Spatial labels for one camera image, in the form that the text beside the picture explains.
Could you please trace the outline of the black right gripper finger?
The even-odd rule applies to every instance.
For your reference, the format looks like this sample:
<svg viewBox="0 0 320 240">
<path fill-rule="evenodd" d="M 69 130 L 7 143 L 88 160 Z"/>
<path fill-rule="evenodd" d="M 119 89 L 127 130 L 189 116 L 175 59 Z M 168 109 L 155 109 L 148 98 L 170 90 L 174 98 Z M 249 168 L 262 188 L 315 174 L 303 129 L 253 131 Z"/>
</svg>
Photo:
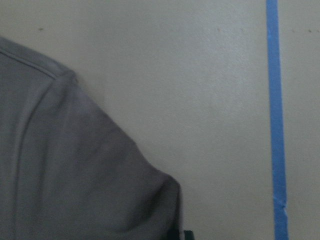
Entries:
<svg viewBox="0 0 320 240">
<path fill-rule="evenodd" d="M 192 230 L 183 231 L 184 240 L 195 240 L 194 232 Z"/>
</svg>

